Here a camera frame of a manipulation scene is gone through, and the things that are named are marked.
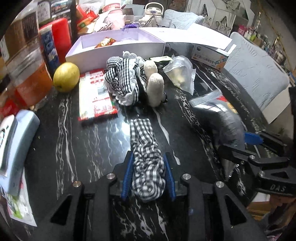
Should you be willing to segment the white open gift box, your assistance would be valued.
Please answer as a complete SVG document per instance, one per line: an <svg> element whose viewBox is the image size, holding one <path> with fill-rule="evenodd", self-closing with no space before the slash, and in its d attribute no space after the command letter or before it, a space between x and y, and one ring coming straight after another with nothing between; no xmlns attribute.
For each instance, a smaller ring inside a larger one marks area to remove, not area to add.
<svg viewBox="0 0 296 241"><path fill-rule="evenodd" d="M96 48L104 38L116 40L111 46ZM112 56L122 56L124 51L135 53L144 59L159 57L167 43L201 44L226 49L231 38L210 28L194 24L187 30L162 27L144 27L110 30L81 36L66 54L66 61L75 64L81 73L106 68Z"/></svg>

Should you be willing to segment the blue white tube can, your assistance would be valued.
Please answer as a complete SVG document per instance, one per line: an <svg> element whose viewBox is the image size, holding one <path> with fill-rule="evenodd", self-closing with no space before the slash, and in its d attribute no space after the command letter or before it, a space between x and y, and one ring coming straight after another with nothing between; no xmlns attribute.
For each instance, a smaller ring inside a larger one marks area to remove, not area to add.
<svg viewBox="0 0 296 241"><path fill-rule="evenodd" d="M49 72L53 76L57 68L60 66L60 61L54 43L52 25L47 25L41 28L40 37L43 44L44 54L48 63Z"/></svg>

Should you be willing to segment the checkered plush toy with pompoms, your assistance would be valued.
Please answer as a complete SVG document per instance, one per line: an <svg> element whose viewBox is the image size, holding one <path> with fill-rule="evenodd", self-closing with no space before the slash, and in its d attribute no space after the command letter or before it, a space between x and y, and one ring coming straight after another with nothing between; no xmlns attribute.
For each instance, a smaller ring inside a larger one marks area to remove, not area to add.
<svg viewBox="0 0 296 241"><path fill-rule="evenodd" d="M167 102L164 78L152 60L124 51L106 61L105 85L118 104L148 105L152 108Z"/></svg>

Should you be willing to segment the checkered fabric scrunchie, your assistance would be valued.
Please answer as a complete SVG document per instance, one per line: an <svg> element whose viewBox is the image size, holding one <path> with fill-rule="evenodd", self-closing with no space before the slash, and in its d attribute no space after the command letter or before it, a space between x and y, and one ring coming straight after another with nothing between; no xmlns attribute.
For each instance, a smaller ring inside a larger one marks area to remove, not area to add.
<svg viewBox="0 0 296 241"><path fill-rule="evenodd" d="M130 121L130 147L134 155L133 193L143 202L158 199L165 191L166 168L150 120Z"/></svg>

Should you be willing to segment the yellow lemon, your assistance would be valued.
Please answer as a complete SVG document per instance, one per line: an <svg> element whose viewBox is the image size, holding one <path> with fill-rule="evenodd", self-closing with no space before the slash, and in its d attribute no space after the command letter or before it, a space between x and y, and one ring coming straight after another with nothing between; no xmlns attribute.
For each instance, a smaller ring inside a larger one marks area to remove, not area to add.
<svg viewBox="0 0 296 241"><path fill-rule="evenodd" d="M58 92L68 93L75 88L79 79L79 68L71 62L65 62L55 71L53 85Z"/></svg>

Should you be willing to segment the red gold candy wrapper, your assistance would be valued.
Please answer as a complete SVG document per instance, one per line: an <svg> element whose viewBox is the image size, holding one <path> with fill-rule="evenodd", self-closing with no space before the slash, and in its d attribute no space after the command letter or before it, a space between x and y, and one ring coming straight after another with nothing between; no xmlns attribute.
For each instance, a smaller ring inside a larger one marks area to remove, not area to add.
<svg viewBox="0 0 296 241"><path fill-rule="evenodd" d="M96 48L101 48L101 47L106 47L106 46L111 46L112 44L114 44L116 42L115 39L113 38L109 38L109 37L106 37L104 38L102 41L100 41L96 46L95 46L95 49Z"/></svg>

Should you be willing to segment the light blue chair cushion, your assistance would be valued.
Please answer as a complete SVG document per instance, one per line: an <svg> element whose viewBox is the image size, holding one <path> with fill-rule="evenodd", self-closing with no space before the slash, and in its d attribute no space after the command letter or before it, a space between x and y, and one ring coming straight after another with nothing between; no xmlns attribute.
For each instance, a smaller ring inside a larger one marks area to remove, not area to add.
<svg viewBox="0 0 296 241"><path fill-rule="evenodd" d="M224 68L264 110L290 83L287 73L264 50L237 32L230 35L235 49Z"/></svg>

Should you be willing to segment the light blue white device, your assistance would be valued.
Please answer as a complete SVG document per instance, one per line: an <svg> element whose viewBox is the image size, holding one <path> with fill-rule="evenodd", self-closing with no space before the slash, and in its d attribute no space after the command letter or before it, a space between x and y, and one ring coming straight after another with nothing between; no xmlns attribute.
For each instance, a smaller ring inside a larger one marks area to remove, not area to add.
<svg viewBox="0 0 296 241"><path fill-rule="evenodd" d="M1 122L1 188L17 196L24 162L40 120L31 110L20 110Z"/></svg>

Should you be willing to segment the clear jar with orange label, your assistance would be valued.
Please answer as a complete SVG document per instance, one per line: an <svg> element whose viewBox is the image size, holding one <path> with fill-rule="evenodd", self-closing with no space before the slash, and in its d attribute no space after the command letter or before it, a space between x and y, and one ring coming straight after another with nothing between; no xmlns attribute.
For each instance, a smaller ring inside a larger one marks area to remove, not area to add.
<svg viewBox="0 0 296 241"><path fill-rule="evenodd" d="M1 39L1 53L23 104L33 110L42 108L54 88L40 45L35 11L11 23Z"/></svg>

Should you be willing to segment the red cylindrical canister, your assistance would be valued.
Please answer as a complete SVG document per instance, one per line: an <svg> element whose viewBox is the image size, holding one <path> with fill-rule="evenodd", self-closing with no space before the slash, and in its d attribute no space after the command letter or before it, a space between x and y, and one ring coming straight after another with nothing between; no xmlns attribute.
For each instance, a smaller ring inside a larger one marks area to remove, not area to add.
<svg viewBox="0 0 296 241"><path fill-rule="evenodd" d="M66 62L66 54L71 49L71 37L68 21L60 18L52 22L52 33L60 63Z"/></svg>

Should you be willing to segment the small cardboard box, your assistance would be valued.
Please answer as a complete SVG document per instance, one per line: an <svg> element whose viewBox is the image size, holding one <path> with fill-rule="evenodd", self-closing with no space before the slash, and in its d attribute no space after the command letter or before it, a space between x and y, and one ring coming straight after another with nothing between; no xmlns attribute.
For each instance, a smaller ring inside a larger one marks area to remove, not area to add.
<svg viewBox="0 0 296 241"><path fill-rule="evenodd" d="M216 70L222 70L227 62L229 53L219 48L204 45L194 45L191 59L208 65Z"/></svg>

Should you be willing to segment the red snack packet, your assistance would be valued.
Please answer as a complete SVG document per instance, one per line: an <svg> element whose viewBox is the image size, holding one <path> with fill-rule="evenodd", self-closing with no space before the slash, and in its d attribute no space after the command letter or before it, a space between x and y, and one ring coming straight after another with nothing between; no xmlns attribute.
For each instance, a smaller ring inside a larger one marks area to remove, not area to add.
<svg viewBox="0 0 296 241"><path fill-rule="evenodd" d="M117 114L104 84L103 69L94 69L80 75L79 80L79 120L87 121L103 115Z"/></svg>

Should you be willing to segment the clear plastic bag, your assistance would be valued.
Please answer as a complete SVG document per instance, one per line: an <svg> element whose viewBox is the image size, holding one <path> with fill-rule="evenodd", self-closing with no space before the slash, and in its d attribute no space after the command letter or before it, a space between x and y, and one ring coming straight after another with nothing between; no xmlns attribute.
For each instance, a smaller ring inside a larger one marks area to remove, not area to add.
<svg viewBox="0 0 296 241"><path fill-rule="evenodd" d="M196 70L191 61L185 56L173 56L163 68L163 72L175 87L193 95Z"/></svg>

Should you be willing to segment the white astronaut figurine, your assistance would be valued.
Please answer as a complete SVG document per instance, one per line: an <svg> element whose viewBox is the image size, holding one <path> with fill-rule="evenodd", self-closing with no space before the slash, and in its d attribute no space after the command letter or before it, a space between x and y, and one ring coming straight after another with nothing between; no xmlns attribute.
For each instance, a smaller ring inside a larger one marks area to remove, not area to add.
<svg viewBox="0 0 296 241"><path fill-rule="evenodd" d="M164 6L157 2L145 5L144 16L138 20L141 27L158 27L163 19Z"/></svg>

